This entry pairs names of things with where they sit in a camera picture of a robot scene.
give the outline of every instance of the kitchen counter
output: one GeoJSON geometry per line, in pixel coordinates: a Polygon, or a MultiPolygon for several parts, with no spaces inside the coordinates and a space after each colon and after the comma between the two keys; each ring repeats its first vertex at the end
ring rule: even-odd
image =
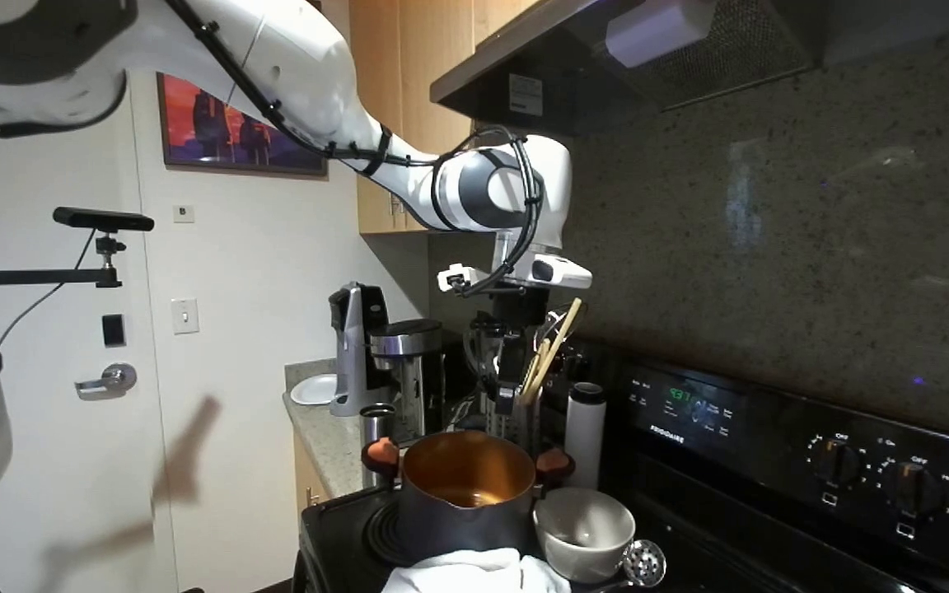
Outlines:
{"type": "Polygon", "coordinates": [[[294,426],[298,445],[309,451],[313,471],[326,482],[328,498],[344,498],[361,488],[361,421],[358,415],[341,419],[328,404],[298,404],[290,403],[290,387],[308,374],[333,372],[333,358],[298,363],[282,370],[282,408],[294,426]]]}

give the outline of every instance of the framed picture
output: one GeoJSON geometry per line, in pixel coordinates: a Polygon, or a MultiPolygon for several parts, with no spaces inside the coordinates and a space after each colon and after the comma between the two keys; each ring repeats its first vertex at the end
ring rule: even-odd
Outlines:
{"type": "Polygon", "coordinates": [[[157,113],[168,167],[326,179],[324,156],[183,80],[157,74],[157,113]]]}

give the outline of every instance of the oven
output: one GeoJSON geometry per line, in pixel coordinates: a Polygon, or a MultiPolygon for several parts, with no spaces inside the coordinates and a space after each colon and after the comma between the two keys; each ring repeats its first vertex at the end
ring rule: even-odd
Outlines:
{"type": "MultiPolygon", "coordinates": [[[[640,365],[614,387],[602,491],[663,547],[658,590],[949,593],[944,432],[640,365]]],[[[383,590],[388,568],[388,495],[304,510],[298,593],[383,590]]]]}

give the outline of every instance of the espresso machine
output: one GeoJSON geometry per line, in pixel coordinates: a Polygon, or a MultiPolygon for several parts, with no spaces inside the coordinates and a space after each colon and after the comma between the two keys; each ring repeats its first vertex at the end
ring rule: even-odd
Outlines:
{"type": "Polygon", "coordinates": [[[388,398],[388,372],[375,370],[368,332],[386,327],[379,286],[347,283],[328,296],[337,328],[337,404],[333,415],[358,415],[388,398]]]}
{"type": "Polygon", "coordinates": [[[446,328],[433,319],[406,319],[368,335],[379,370],[393,372],[394,442],[410,445],[446,428],[446,328]]]}

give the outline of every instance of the door handle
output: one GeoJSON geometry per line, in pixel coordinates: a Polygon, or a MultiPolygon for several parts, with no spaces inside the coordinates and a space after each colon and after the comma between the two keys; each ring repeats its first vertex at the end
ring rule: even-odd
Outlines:
{"type": "Polygon", "coordinates": [[[122,398],[132,385],[138,385],[138,370],[130,363],[113,363],[99,378],[76,382],[80,398],[122,398]]]}

